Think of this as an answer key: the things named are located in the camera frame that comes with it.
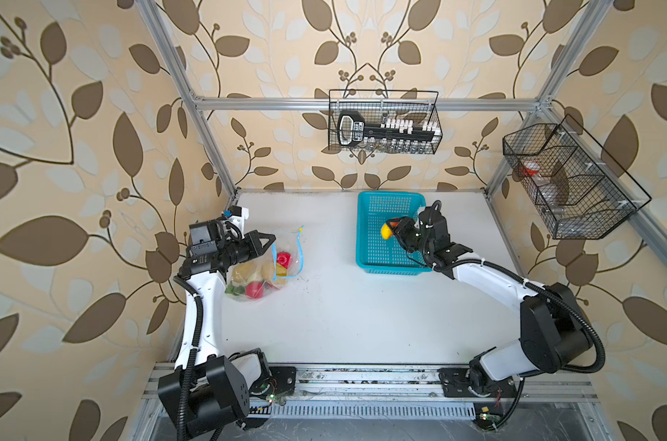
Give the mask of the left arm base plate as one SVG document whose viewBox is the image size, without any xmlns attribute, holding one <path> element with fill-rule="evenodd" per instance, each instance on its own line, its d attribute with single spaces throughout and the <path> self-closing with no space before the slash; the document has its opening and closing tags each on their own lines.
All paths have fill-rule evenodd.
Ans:
<svg viewBox="0 0 667 441">
<path fill-rule="evenodd" d="M 234 367 L 244 376 L 252 397 L 275 400 L 292 395 L 295 391 L 296 367 L 270 365 L 269 371 L 264 371 L 254 360 L 243 363 L 237 360 Z"/>
</svg>

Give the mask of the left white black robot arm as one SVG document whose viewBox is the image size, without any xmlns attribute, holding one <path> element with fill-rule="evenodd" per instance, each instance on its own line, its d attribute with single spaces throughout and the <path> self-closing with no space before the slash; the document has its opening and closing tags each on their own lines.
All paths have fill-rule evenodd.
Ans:
<svg viewBox="0 0 667 441">
<path fill-rule="evenodd" d="M 221 217 L 190 225 L 186 257 L 173 278 L 187 294 L 185 323 L 172 373 L 158 381 L 157 395 L 177 431 L 190 440 L 219 437 L 227 424 L 244 420 L 251 389 L 269 379 L 259 348 L 235 358 L 223 352 L 223 298 L 229 269 L 263 257 L 276 237 L 245 231 L 248 214 L 230 208 Z"/>
</svg>

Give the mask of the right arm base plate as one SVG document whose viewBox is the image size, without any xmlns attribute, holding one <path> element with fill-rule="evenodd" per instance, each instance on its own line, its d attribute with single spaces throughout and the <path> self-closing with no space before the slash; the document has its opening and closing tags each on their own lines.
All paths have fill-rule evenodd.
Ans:
<svg viewBox="0 0 667 441">
<path fill-rule="evenodd" d="M 512 379 L 492 380 L 479 369 L 442 367 L 438 372 L 446 398 L 510 399 L 517 395 Z"/>
</svg>

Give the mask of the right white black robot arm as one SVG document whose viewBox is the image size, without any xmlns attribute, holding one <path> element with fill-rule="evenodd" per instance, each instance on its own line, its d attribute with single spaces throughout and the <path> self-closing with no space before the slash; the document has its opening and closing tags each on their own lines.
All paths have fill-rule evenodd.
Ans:
<svg viewBox="0 0 667 441">
<path fill-rule="evenodd" d="M 451 240 L 440 201 L 416 218 L 387 220 L 381 236 L 395 238 L 409 254 L 449 279 L 480 290 L 517 314 L 519 338 L 469 362 L 467 384 L 478 396 L 513 377 L 568 371 L 594 374 L 606 362 L 605 345 L 565 285 L 543 285 L 475 254 Z"/>
</svg>

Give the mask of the clear zip top bag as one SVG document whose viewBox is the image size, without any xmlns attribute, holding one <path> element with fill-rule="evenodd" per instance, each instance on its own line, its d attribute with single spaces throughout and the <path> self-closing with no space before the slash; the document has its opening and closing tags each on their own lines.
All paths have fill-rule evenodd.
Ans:
<svg viewBox="0 0 667 441">
<path fill-rule="evenodd" d="M 302 227 L 276 230 L 276 240 L 265 255 L 231 271 L 225 294 L 236 301 L 260 301 L 296 279 L 304 265 L 302 231 Z"/>
</svg>

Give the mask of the red yellow mango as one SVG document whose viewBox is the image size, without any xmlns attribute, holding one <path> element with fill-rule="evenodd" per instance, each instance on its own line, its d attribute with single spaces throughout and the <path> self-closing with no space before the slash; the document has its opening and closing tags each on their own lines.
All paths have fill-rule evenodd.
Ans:
<svg viewBox="0 0 667 441">
<path fill-rule="evenodd" d="M 394 235 L 394 231 L 392 230 L 392 227 L 390 227 L 390 224 L 386 222 L 382 227 L 381 227 L 381 237 L 384 240 L 389 240 L 392 238 Z"/>
</svg>

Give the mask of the red tomato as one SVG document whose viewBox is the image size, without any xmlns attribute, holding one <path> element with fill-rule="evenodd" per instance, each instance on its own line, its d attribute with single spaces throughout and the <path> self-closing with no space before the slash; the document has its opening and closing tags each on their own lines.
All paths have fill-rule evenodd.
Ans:
<svg viewBox="0 0 667 441">
<path fill-rule="evenodd" d="M 254 281 L 245 288 L 245 296 L 251 300 L 262 299 L 266 292 L 267 284 L 265 282 Z"/>
</svg>

